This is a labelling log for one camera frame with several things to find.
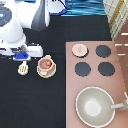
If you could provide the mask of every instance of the food item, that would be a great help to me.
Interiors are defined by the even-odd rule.
[[[51,61],[50,61],[50,60],[47,60],[47,61],[46,61],[46,65],[47,65],[47,66],[51,66],[51,65],[52,65]]]
[[[51,66],[46,66],[46,69],[49,69]]]

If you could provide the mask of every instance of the pink stove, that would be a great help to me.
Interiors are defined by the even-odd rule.
[[[125,99],[126,88],[114,41],[66,43],[66,128],[90,128],[80,120],[75,107],[77,95],[90,86],[107,91],[114,103]],[[116,110],[106,128],[128,128],[127,120],[128,110]]]

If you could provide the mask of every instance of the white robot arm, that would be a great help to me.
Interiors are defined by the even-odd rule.
[[[30,60],[31,57],[42,57],[41,46],[27,46],[22,28],[42,31],[48,27],[50,14],[47,0],[35,3],[15,2],[8,0],[0,7],[0,54],[14,56],[14,60]]]

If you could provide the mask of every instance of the black burner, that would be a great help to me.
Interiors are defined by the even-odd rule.
[[[106,58],[111,54],[111,49],[106,45],[99,45],[96,48],[96,54],[102,58]]]
[[[75,66],[75,72],[79,76],[82,76],[82,77],[87,76],[89,75],[90,71],[91,71],[91,68],[89,64],[87,64],[86,62],[79,62]]]
[[[109,62],[100,63],[98,70],[103,76],[112,76],[115,72],[114,66]]]

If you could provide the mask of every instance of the bowl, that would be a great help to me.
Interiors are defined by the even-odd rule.
[[[79,118],[88,126],[105,127],[112,122],[115,110],[112,97],[99,87],[87,87],[76,98],[76,112]]]

